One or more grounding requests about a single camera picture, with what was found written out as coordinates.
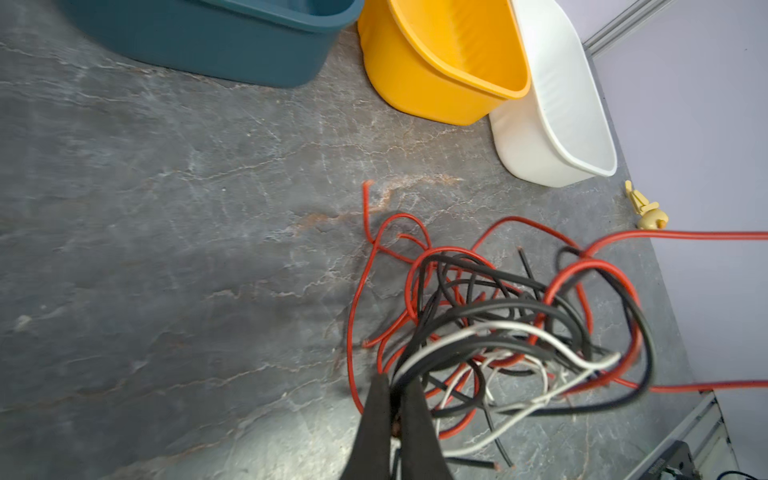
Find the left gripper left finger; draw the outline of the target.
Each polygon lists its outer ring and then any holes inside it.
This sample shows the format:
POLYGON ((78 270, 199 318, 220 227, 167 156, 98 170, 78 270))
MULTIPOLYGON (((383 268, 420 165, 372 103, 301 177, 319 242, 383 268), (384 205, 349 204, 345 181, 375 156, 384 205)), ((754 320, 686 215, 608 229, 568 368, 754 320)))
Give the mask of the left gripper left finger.
POLYGON ((387 375, 376 374, 371 382, 353 448, 341 480, 390 478, 390 400, 387 375))

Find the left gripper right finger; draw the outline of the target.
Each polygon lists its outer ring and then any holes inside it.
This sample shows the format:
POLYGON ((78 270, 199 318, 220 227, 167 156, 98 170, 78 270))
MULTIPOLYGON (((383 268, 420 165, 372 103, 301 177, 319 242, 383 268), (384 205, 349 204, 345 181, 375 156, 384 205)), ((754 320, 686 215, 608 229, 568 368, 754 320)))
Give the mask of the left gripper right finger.
POLYGON ((418 380, 412 381, 402 394, 400 417, 401 478, 452 480, 418 380))

